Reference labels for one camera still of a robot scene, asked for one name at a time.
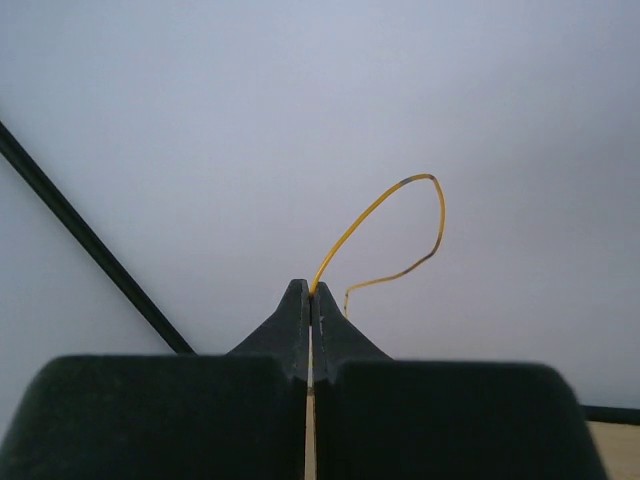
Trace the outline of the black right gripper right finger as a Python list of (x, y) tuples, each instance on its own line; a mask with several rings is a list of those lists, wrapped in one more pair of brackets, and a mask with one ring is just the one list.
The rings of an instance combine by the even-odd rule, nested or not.
[(603, 479), (573, 390), (538, 363), (395, 360), (319, 284), (311, 300), (321, 479)]

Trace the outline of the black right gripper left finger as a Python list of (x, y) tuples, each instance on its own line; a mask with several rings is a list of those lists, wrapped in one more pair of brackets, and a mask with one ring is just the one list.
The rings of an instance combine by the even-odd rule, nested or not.
[(310, 302), (303, 280), (224, 355), (75, 355), (29, 384), (5, 479), (300, 479)]

